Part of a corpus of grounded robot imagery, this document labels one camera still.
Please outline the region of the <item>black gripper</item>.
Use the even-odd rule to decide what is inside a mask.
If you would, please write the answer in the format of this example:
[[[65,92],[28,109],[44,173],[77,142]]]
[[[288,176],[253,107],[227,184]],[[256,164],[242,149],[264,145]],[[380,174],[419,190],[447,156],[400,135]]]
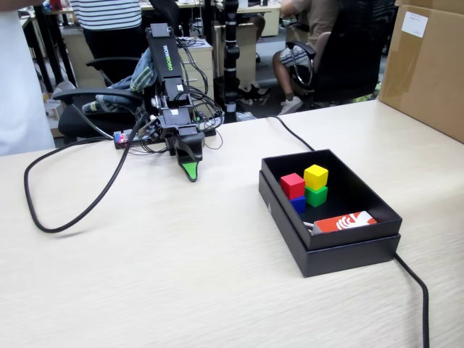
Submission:
[[[190,181],[198,178],[198,162],[202,161],[205,145],[203,132],[198,133],[195,125],[179,128],[163,128],[161,139],[165,140],[171,156],[176,155],[178,163]]]

